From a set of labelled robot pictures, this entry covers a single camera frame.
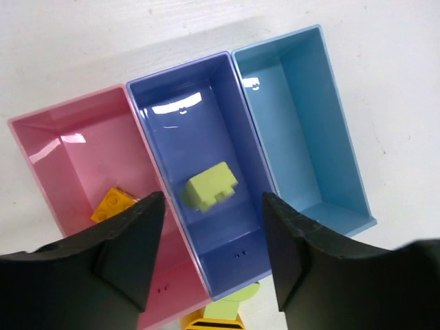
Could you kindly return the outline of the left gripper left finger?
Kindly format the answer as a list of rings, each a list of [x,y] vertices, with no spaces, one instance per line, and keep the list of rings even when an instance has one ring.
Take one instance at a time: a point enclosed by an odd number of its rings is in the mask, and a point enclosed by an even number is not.
[[[153,192],[77,234],[2,255],[1,328],[136,329],[164,215],[164,194]]]

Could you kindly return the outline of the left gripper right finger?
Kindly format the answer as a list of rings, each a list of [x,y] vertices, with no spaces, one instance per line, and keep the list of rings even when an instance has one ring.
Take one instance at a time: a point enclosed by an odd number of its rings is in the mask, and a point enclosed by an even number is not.
[[[438,329],[439,240],[361,243],[262,196],[278,308],[289,329]]]

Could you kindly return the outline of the light yellow lego brick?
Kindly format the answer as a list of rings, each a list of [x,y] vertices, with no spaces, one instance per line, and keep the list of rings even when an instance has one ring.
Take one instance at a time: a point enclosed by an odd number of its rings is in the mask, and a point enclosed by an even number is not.
[[[235,193],[238,181],[226,162],[220,162],[191,177],[181,191],[181,200],[191,210],[207,212]]]

